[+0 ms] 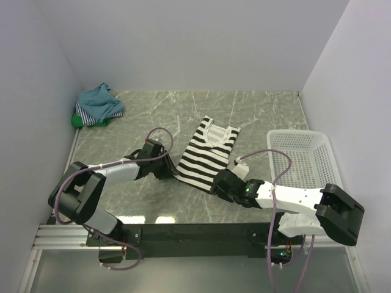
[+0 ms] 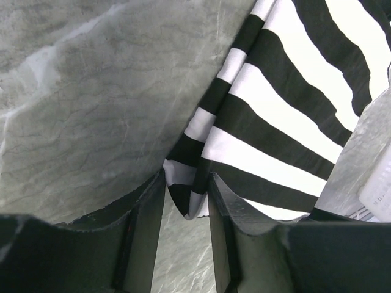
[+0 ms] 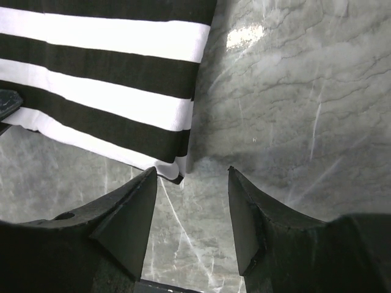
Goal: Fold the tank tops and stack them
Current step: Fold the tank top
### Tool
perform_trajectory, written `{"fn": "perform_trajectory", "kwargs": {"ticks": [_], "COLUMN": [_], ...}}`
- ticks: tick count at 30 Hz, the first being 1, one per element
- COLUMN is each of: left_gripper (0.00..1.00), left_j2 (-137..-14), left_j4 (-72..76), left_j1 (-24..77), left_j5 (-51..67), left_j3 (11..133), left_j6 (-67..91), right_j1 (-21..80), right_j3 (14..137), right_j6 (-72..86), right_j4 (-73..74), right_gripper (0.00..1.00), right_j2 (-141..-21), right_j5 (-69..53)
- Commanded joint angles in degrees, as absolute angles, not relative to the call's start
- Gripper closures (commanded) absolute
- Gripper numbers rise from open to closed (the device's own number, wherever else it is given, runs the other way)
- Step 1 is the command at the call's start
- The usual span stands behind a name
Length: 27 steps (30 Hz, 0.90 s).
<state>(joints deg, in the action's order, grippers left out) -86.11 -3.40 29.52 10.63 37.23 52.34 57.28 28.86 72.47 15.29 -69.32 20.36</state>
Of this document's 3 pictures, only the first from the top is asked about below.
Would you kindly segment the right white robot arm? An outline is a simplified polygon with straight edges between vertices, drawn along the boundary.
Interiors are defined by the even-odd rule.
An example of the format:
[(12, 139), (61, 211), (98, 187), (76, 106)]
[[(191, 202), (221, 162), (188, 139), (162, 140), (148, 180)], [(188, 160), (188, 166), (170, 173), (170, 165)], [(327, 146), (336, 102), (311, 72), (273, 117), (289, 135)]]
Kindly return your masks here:
[(225, 169), (213, 179), (211, 193), (245, 208), (282, 210), (277, 223), (268, 228), (270, 240), (277, 244), (288, 237), (314, 234), (353, 247), (365, 214), (352, 196), (330, 183), (314, 189), (273, 186), (260, 179), (243, 181)]

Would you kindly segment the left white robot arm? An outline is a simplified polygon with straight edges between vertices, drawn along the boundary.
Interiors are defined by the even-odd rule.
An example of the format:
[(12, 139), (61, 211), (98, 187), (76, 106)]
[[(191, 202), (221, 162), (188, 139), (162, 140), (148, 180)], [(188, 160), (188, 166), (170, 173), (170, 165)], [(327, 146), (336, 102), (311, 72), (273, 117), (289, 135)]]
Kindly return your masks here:
[(100, 232), (108, 245), (125, 242), (123, 222), (105, 210), (98, 202), (105, 187), (125, 181), (135, 181), (149, 174), (157, 179), (173, 178), (179, 172), (164, 146), (146, 139), (144, 146), (123, 159), (98, 165), (72, 163), (48, 198), (48, 204), (72, 222)]

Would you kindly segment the black white striped tank top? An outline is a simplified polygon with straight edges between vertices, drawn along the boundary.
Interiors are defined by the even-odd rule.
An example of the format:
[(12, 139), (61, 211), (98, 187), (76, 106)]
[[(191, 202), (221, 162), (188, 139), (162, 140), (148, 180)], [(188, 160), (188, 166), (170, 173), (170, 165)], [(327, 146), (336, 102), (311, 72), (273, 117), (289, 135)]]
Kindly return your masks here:
[(228, 166), (240, 131), (239, 127), (220, 127), (211, 117), (205, 116), (176, 166), (175, 179), (210, 193), (214, 177)]

